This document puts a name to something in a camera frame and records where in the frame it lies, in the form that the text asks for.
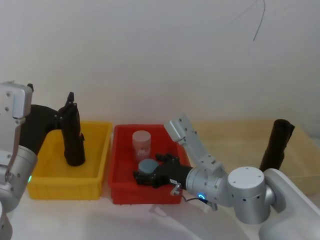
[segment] blue led light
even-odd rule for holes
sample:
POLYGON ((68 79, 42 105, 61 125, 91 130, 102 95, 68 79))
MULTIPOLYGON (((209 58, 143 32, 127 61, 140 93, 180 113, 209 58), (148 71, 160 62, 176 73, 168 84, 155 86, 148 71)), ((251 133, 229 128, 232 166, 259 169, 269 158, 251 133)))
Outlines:
POLYGON ((198 193, 198 198, 206 200, 206 195, 204 193, 198 193))

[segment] beige plastic bin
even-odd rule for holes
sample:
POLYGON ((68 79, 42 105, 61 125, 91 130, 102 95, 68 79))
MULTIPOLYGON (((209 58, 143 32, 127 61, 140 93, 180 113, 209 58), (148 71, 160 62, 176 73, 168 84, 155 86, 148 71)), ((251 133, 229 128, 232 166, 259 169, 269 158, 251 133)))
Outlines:
MULTIPOLYGON (((229 173, 243 166, 259 167, 274 120, 230 120, 194 123, 207 150, 229 173)), ((296 125, 280 170, 306 195, 320 192, 320 150, 296 125)))

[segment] red plastic bin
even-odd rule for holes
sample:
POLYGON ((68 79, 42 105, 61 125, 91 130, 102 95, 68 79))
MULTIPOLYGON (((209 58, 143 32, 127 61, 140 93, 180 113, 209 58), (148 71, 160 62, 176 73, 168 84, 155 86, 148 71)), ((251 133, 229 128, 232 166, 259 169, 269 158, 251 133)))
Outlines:
POLYGON ((163 125, 117 125, 114 128, 108 184, 113 204, 179 204, 181 195, 171 196, 172 185, 159 188, 138 185, 133 171, 138 169, 132 145, 132 134, 144 130, 151 134, 150 157, 156 154, 172 154, 180 157, 183 165, 189 165, 185 150, 173 142, 163 125))

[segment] clear plastic cup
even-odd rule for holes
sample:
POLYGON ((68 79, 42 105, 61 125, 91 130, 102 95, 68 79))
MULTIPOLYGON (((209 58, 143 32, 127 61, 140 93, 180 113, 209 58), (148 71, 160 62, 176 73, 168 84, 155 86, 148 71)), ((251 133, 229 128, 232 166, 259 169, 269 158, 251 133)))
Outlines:
POLYGON ((135 159, 140 162, 150 157, 151 134, 147 131, 136 131, 132 134, 132 145, 135 152, 135 159))

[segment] black object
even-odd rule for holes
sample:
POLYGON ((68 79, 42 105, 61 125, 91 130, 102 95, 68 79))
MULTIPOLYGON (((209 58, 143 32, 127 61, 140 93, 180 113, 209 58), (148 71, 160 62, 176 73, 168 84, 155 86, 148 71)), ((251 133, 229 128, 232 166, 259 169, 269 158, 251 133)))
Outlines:
POLYGON ((74 93, 70 92, 64 107, 60 108, 58 120, 64 142, 64 156, 70 166, 80 166, 85 160, 84 135, 81 133, 78 106, 74 103, 74 93))
POLYGON ((35 91, 35 90, 34 90, 34 85, 33 85, 32 83, 28 83, 27 86, 32 89, 32 92, 35 91))
POLYGON ((59 111, 41 105, 31 105, 31 111, 21 126, 19 145, 38 155, 47 134, 61 129, 64 142, 64 156, 71 166, 85 162, 84 136, 81 133, 80 117, 74 93, 70 92, 67 102, 59 111))
POLYGON ((204 204, 207 204, 209 202, 208 200, 200 198, 200 197, 192 197, 192 198, 186 199, 186 197, 182 195, 182 198, 186 203, 193 201, 193 200, 199 200, 199 201, 203 202, 204 204))
POLYGON ((294 129, 295 126, 287 120, 277 119, 274 121, 269 143, 260 165, 261 171, 280 168, 285 158, 285 148, 294 129))
POLYGON ((187 176, 192 167, 181 165, 179 157, 172 156, 171 154, 156 154, 155 158, 158 162, 162 162, 162 164, 156 167, 151 174, 134 171, 133 177, 136 183, 152 186, 156 189, 163 185, 178 182, 183 189, 186 189, 187 176))
POLYGON ((21 126, 19 145, 30 149, 38 155, 47 134, 60 129, 55 123, 56 110, 47 106, 31 105, 31 111, 21 126))

